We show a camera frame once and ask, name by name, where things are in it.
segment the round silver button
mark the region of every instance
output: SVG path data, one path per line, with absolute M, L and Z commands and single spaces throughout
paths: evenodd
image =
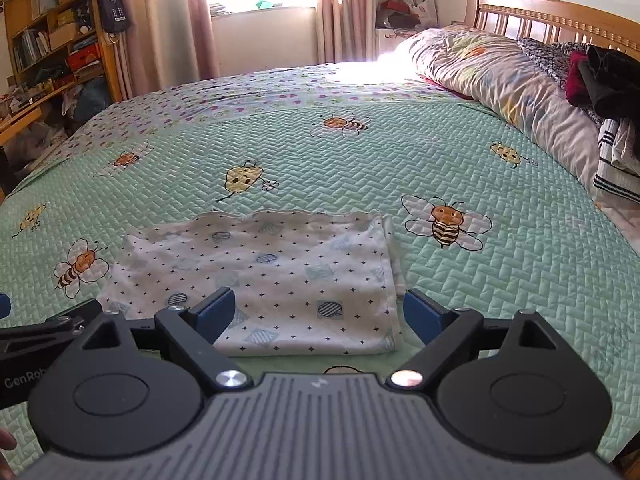
M 391 382 L 396 386 L 411 388 L 422 382 L 422 374 L 414 370 L 398 370 L 391 375 Z
M 240 370 L 225 370 L 216 375 L 216 382 L 223 388 L 237 388 L 247 382 L 249 377 Z

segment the black bag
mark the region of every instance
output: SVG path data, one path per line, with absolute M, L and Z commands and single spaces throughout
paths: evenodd
M 100 7 L 100 19 L 105 32 L 119 34 L 131 25 L 124 13 L 122 0 L 98 0 L 98 7 Z

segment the clothes pile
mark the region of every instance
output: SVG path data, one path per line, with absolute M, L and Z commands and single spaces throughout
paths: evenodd
M 594 186 L 640 203 L 640 62 L 593 44 L 521 38 L 518 46 L 600 128 Z

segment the white patterned cloth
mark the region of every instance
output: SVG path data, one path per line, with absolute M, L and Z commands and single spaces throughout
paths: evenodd
M 392 221 L 377 212 L 207 213 L 127 235 L 98 300 L 149 318 L 228 286 L 236 316 L 216 342 L 225 354 L 389 352 L 404 293 L 394 254 Z
M 629 120 L 623 121 L 622 125 L 612 119 L 606 119 L 602 123 L 598 137 L 600 161 L 593 177 L 593 185 L 607 193 L 640 203 L 640 176 L 627 167 L 614 149 L 620 134 L 624 132 L 625 139 L 629 139 L 628 134 L 635 133 L 632 128 Z

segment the pink curtain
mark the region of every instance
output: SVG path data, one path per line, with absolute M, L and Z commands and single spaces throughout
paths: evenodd
M 318 0 L 320 63 L 374 59 L 378 0 Z
M 220 76 L 207 0 L 123 1 L 132 25 L 121 51 L 133 95 Z

